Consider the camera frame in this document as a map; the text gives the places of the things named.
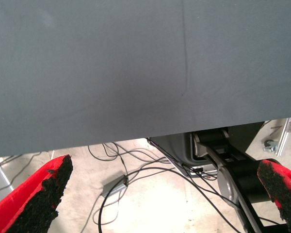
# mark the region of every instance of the gray fabric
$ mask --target gray fabric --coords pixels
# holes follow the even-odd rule
[[[291,1],[0,1],[0,156],[291,117]]]

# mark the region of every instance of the connector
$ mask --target connector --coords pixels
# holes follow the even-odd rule
[[[111,181],[110,183],[107,183],[106,185],[104,185],[101,195],[104,198],[106,198],[107,194],[113,188],[113,186],[115,186],[116,183],[118,183],[118,184],[111,191],[109,197],[112,196],[115,193],[120,192],[121,190],[125,189],[126,187],[128,187],[128,178],[127,178],[127,176],[125,176],[125,175],[120,176],[120,177],[116,178],[115,180]]]

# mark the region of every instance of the black mount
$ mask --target black mount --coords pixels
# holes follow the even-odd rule
[[[160,146],[180,161],[179,164],[171,161],[180,171],[183,170],[183,164],[212,164],[216,168],[221,195],[237,205],[226,201],[235,209],[247,233],[288,233],[286,224],[263,226],[252,206],[253,203],[270,200],[257,176],[260,161],[231,145],[226,128],[166,137],[153,139],[158,144],[167,141],[167,144],[162,143]]]

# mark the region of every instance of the concrete floor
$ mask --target concrete floor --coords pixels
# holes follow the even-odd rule
[[[274,154],[263,152],[265,138],[278,139],[280,130],[269,136],[274,130],[273,126],[282,125],[283,120],[273,120],[265,125],[247,150],[247,153],[256,159],[275,158]],[[128,150],[143,148],[147,153],[162,157],[162,154],[145,139],[136,139],[119,142]],[[91,151],[99,158],[107,159],[101,145],[90,146]],[[53,151],[43,152],[36,156],[24,172],[13,183],[17,187],[29,177],[41,165],[52,157]],[[74,170],[68,181],[62,202],[58,206],[59,216],[52,222],[49,233],[78,233],[83,228],[94,200],[101,193],[104,184],[113,178],[124,174],[125,170],[120,161],[98,161],[88,152],[87,147],[77,147],[55,150],[53,157],[70,154],[72,156]],[[135,153],[141,158],[147,159],[140,153]],[[4,165],[3,171],[11,180],[21,168],[29,161],[33,154],[26,154],[13,162]],[[143,162],[130,155],[124,155],[128,170],[137,169]],[[291,169],[291,135],[284,152],[280,158],[276,158],[281,164]],[[156,166],[172,167],[171,165],[155,164]],[[143,171],[142,175],[153,171]],[[200,179],[195,181],[207,188]],[[211,184],[218,190],[216,181]],[[235,211],[223,202],[219,197],[207,194],[211,201],[222,211],[227,219],[241,232],[243,229],[235,214]],[[100,198],[94,210],[98,209],[103,201]],[[259,216],[281,222],[279,211],[271,202],[254,204]],[[117,213],[117,204],[104,209],[102,221],[112,220]],[[182,178],[169,172],[139,180],[129,186],[125,196],[119,203],[119,214],[114,223],[103,226],[105,233],[229,233],[234,232],[216,213],[210,204]],[[85,233],[97,233],[98,228],[90,218]]]

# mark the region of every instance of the black cable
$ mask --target black cable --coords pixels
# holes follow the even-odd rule
[[[30,158],[30,160],[29,160],[29,162],[12,178],[12,180],[11,180],[11,182],[10,182],[10,184],[9,185],[7,185],[7,186],[5,186],[5,187],[2,187],[2,188],[0,188],[0,191],[2,191],[2,190],[4,190],[4,189],[6,189],[6,188],[8,188],[8,187],[10,187],[11,185],[12,185],[12,183],[14,182],[14,180],[16,179],[16,177],[17,176],[19,176],[25,169],[26,169],[26,167],[28,167],[29,166],[29,164],[31,163],[31,161],[33,160],[33,158],[35,157],[35,156],[38,156],[38,155],[40,155],[42,152],[40,152],[40,153],[38,153],[38,154],[34,154],[31,158]]]
[[[112,144],[114,144],[117,148],[121,148],[123,151],[125,151],[126,153],[128,153],[129,151],[126,150],[124,147],[122,147],[121,145],[117,144],[116,142],[112,142]],[[156,160],[155,158],[153,158],[151,155],[149,155],[148,153],[145,153],[141,150],[138,150],[139,153],[146,155],[147,157],[149,157],[152,160]]]
[[[4,159],[2,162],[0,162],[0,166],[2,165],[5,165],[17,158],[19,158],[20,156],[22,156],[23,154],[19,154],[19,155],[12,155],[12,156],[9,156],[8,158]]]
[[[87,146],[87,148],[88,148],[88,151],[89,151],[89,153],[95,158],[95,159],[97,159],[97,160],[100,160],[100,161],[104,161],[104,162],[108,162],[108,161],[113,161],[113,160],[115,160],[117,157],[114,157],[113,159],[100,159],[100,158],[98,158],[98,157],[96,157],[92,152],[91,152],[91,149],[89,148],[89,145]]]
[[[280,225],[280,223],[275,222],[275,221],[272,221],[272,220],[269,220],[269,219],[264,218],[264,217],[259,217],[259,219],[262,219],[262,220],[267,221],[267,222],[271,222],[271,223],[273,223],[273,224],[275,224],[275,225]]]
[[[234,205],[235,206],[235,208],[236,209],[239,209],[239,206],[238,206],[238,204],[236,204],[236,203],[234,203],[233,201],[231,201],[230,199],[228,199],[228,198],[226,198],[226,197],[224,197],[224,196],[222,196],[222,195],[220,195],[219,193],[218,193],[218,191],[217,190],[215,190],[215,188],[213,188],[213,186],[211,185],[211,184],[209,184],[206,180],[204,180],[203,179],[203,177],[200,175],[200,174],[197,174],[214,192],[212,192],[212,191],[210,191],[210,190],[206,190],[206,189],[204,189],[204,188],[202,188],[202,187],[200,187],[201,189],[203,189],[203,190],[205,190],[205,191],[207,191],[207,192],[210,192],[210,193],[213,193],[213,194],[215,194],[215,195],[217,195],[217,196],[219,196],[222,200],[226,200],[226,201],[228,201],[228,202],[230,202],[232,205]],[[268,221],[268,222],[271,222],[271,223],[274,223],[274,224],[279,224],[279,223],[277,223],[277,222],[275,222],[275,221],[272,221],[272,220],[269,220],[269,219],[267,219],[267,218],[263,218],[263,217],[259,217],[260,219],[262,219],[262,220],[265,220],[265,221]]]
[[[125,148],[123,148],[122,146],[120,146],[119,144],[116,144],[116,143],[113,143],[117,148],[120,147],[122,150],[124,150],[125,152],[124,153],[119,153],[118,155],[124,155],[124,154],[130,154],[131,156],[133,156],[134,158],[142,161],[142,162],[150,162],[149,160],[144,160],[138,156],[136,156],[135,154],[133,154],[133,152],[138,152],[138,153],[142,153],[144,155],[146,155],[147,157],[151,158],[152,160],[154,161],[157,161],[157,159],[153,158],[152,156],[150,156],[149,154],[145,153],[144,151],[141,151],[141,150],[136,150],[136,149],[133,149],[133,150],[126,150]],[[114,152],[116,152],[112,147],[106,145],[108,148],[110,148],[111,150],[113,150]]]
[[[117,213],[116,213],[116,216],[115,216],[115,218],[114,218],[113,220],[111,220],[111,221],[109,221],[109,222],[102,223],[102,224],[101,224],[102,226],[103,226],[103,225],[108,225],[108,224],[110,224],[110,223],[113,223],[113,222],[117,219],[117,217],[118,217],[118,211],[119,211],[119,205],[120,205],[120,200],[121,200],[122,197],[124,196],[126,190],[127,190],[127,188],[124,190],[123,195],[121,195],[122,191],[120,191],[120,192],[119,192],[119,195],[118,195],[118,199],[117,199],[116,201],[114,201],[114,202],[112,202],[112,203],[109,203],[109,204],[107,204],[107,205],[105,206],[105,207],[107,207],[107,206],[110,206],[110,205],[112,205],[112,204],[117,203]],[[92,217],[93,223],[95,223],[96,225],[98,225],[98,223],[95,221],[95,214],[96,214],[97,212],[99,212],[99,210],[100,210],[100,208],[99,208],[98,210],[96,210],[96,211],[93,213],[93,217]]]
[[[98,199],[100,198],[101,195],[102,195],[102,193],[100,193],[100,194],[98,195],[98,197],[96,198],[96,200],[94,201],[93,207],[92,207],[91,211],[89,212],[89,215],[88,215],[88,217],[87,217],[86,223],[84,224],[84,226],[83,226],[83,228],[82,228],[82,230],[81,230],[80,233],[83,233],[83,231],[85,230],[85,227],[86,227],[87,224],[88,224],[88,220],[89,220],[89,218],[90,218],[91,215],[92,215],[92,211],[93,211],[93,209],[94,209],[94,207],[95,207],[95,205],[96,205],[96,203],[97,203],[97,201],[98,201]]]
[[[178,176],[182,177],[183,179],[185,179],[187,182],[189,182],[191,185],[193,185],[199,192],[200,194],[203,195],[203,197],[212,205],[212,207],[217,211],[217,213],[223,218],[223,220],[237,233],[240,233],[240,231],[238,231],[226,218],[225,216],[221,213],[221,211],[212,203],[212,201],[201,191],[201,189],[196,186],[194,184],[194,182],[190,181],[188,178],[180,175],[179,173],[173,171],[173,170],[169,170],[167,168],[162,168],[162,167],[146,167],[146,168],[142,168],[142,170],[151,170],[151,169],[156,169],[156,170],[166,170],[166,171],[169,171],[169,172],[172,172],[174,174],[177,174]],[[137,173],[138,171],[134,171],[134,172],[131,172],[129,175],[132,175],[134,173]],[[123,179],[119,180],[111,189],[110,191],[108,192],[106,198],[104,199],[102,205],[101,205],[101,208],[100,208],[100,211],[99,211],[99,216],[98,216],[98,230],[99,230],[99,233],[102,233],[102,227],[101,227],[101,217],[102,217],[102,211],[103,211],[103,207],[104,207],[104,204],[106,203],[106,200],[108,198],[108,196],[110,195],[110,193],[112,192],[112,190],[120,183],[122,182]]]
[[[115,200],[115,201],[113,201],[113,202],[111,202],[111,203],[109,203],[109,204],[106,204],[106,205],[104,206],[104,208],[107,207],[107,206],[113,205],[113,204],[115,204],[115,203],[118,203],[118,202],[119,202],[119,201],[124,197],[124,195],[125,195],[127,189],[128,189],[128,187],[127,187],[126,189],[124,189],[124,192],[123,192],[123,194],[119,197],[119,199],[117,199],[117,200]],[[96,215],[99,211],[100,211],[100,208],[97,209],[97,210],[93,213],[93,217],[92,217],[93,223],[95,223],[96,225],[98,225],[98,223],[95,221],[95,215]]]
[[[174,158],[169,152],[167,152],[164,148],[162,148],[159,144],[153,142],[150,138],[147,138],[148,142],[151,142],[151,144],[156,147],[160,152],[162,152],[166,157],[173,160],[174,162],[179,162],[177,159]]]
[[[145,166],[147,165],[150,165],[150,164],[153,164],[153,163],[158,163],[159,161],[152,161],[152,162],[149,162],[149,163],[146,163],[146,164],[142,164],[136,171],[137,173],[134,175],[133,178],[131,178],[131,180],[133,180],[136,176],[138,176],[139,172],[141,171],[142,168],[144,168]]]
[[[157,174],[160,174],[160,173],[163,173],[163,172],[166,172],[166,171],[159,171],[159,172],[152,173],[152,174],[150,174],[150,175],[146,175],[146,176],[138,177],[137,179],[131,181],[129,184],[131,185],[132,183],[134,183],[134,182],[137,181],[137,180],[140,180],[140,179],[143,179],[143,178],[147,178],[147,177],[150,177],[150,176],[154,176],[154,175],[157,175]]]

